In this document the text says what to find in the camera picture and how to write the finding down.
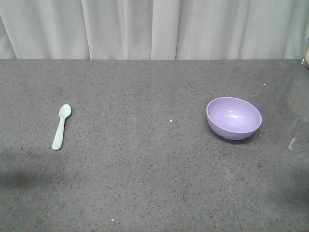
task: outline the clear plastic object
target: clear plastic object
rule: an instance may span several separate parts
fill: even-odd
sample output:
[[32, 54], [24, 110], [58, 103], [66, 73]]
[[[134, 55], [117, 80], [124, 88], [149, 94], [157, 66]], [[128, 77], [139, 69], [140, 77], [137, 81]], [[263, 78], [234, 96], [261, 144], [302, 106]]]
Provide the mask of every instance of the clear plastic object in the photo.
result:
[[306, 68], [309, 68], [309, 46], [307, 48], [306, 56], [304, 59], [301, 60], [301, 65], [303, 65]]

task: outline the bowl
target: bowl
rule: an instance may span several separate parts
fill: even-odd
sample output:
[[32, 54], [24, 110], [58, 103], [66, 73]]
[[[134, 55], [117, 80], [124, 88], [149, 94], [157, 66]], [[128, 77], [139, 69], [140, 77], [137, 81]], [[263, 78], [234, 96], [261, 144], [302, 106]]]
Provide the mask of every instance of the bowl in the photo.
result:
[[261, 125], [260, 112], [249, 102], [239, 98], [221, 97], [212, 100], [206, 108], [211, 129], [223, 138], [245, 139]]

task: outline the spoon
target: spoon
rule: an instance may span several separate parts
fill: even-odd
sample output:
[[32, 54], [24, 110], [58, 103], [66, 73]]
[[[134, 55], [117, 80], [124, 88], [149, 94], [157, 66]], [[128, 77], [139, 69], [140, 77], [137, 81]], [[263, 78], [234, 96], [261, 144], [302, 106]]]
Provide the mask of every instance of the spoon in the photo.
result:
[[52, 149], [55, 151], [59, 150], [62, 146], [64, 122], [66, 121], [66, 118], [71, 115], [71, 113], [72, 110], [68, 104], [64, 104], [59, 110], [60, 122], [52, 145]]

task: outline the white curtain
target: white curtain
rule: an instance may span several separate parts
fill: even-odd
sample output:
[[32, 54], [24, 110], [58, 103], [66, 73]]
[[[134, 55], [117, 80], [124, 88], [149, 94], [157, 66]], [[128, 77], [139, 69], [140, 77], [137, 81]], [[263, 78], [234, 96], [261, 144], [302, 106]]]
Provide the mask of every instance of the white curtain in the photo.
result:
[[309, 0], [0, 0], [0, 58], [303, 58]]

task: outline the spoon handle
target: spoon handle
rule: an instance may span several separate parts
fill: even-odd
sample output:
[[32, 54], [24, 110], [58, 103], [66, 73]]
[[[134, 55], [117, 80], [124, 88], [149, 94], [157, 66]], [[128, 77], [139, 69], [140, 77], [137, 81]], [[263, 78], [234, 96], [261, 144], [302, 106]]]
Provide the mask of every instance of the spoon handle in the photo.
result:
[[64, 130], [64, 118], [60, 118], [59, 126], [56, 131], [56, 135], [53, 141], [52, 149], [57, 151], [61, 148], [62, 146], [62, 141], [63, 141], [63, 130]]

